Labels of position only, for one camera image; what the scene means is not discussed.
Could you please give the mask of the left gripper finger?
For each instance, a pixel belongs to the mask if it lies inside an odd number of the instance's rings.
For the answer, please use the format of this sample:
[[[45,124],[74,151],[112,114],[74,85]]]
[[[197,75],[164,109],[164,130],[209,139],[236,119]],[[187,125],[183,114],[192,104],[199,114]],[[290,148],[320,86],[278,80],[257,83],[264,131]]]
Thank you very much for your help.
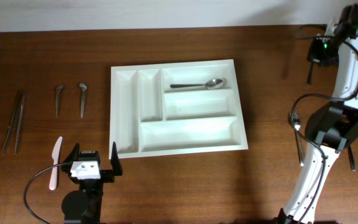
[[[114,174],[123,174],[121,162],[117,153],[116,142],[114,141],[111,148],[110,163]]]
[[[66,159],[63,162],[64,163],[71,163],[71,162],[78,161],[79,154],[80,154],[80,144],[76,143],[74,145],[71,153],[69,153],[69,155],[66,157]]]

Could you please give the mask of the steel spoon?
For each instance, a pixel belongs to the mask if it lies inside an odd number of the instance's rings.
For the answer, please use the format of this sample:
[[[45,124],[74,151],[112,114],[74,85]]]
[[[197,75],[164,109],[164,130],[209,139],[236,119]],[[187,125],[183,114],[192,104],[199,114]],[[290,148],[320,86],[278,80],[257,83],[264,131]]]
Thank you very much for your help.
[[[311,62],[310,63],[310,69],[309,69],[309,72],[308,72],[308,76],[307,76],[307,79],[306,79],[306,84],[307,85],[312,85],[313,67],[314,67],[314,63]]]
[[[224,80],[219,78],[214,78],[206,83],[198,83],[198,84],[171,84],[170,88],[190,88],[190,87],[205,87],[208,90],[215,90],[221,88],[224,84]]]

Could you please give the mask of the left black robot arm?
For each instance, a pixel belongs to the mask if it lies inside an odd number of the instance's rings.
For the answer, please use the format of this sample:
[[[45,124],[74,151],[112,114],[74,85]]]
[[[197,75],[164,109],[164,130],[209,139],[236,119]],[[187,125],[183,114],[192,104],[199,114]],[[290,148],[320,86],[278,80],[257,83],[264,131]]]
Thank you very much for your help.
[[[123,174],[116,143],[112,144],[111,168],[100,169],[98,151],[81,151],[75,144],[71,153],[63,161],[62,171],[79,185],[78,190],[68,193],[62,201],[65,223],[99,223],[104,184],[113,183],[116,176]]]

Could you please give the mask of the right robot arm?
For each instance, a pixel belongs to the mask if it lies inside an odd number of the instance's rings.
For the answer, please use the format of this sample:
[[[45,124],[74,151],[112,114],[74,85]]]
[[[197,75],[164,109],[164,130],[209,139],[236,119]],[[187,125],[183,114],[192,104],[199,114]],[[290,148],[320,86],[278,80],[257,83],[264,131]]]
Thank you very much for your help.
[[[351,168],[356,168],[351,144],[358,138],[358,4],[346,6],[337,21],[319,28],[323,35],[308,37],[307,60],[320,67],[337,66],[335,87],[331,96],[314,94],[328,102],[310,116],[304,132],[296,108],[289,112],[302,168],[274,223],[314,223],[323,185],[343,150],[348,151]]]

